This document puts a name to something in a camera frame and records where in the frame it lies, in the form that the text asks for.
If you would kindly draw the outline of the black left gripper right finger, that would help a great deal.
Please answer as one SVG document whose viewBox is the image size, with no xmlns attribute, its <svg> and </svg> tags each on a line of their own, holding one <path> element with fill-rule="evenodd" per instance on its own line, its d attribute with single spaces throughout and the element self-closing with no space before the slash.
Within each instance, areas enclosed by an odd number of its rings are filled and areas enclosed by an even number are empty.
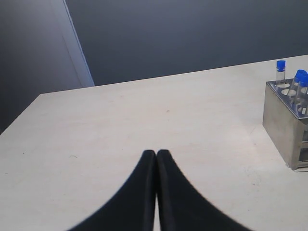
<svg viewBox="0 0 308 231">
<path fill-rule="evenodd" d="M 207 201 L 181 172 L 169 150 L 159 150 L 156 158 L 162 231 L 249 230 Z"/>
</svg>

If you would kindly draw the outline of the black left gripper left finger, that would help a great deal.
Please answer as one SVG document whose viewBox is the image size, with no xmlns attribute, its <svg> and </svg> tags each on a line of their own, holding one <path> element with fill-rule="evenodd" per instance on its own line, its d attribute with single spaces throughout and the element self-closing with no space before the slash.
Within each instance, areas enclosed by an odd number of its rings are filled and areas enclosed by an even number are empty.
<svg viewBox="0 0 308 231">
<path fill-rule="evenodd" d="M 152 231 L 156 201 L 156 154 L 145 150 L 117 193 L 72 231 Z"/>
</svg>

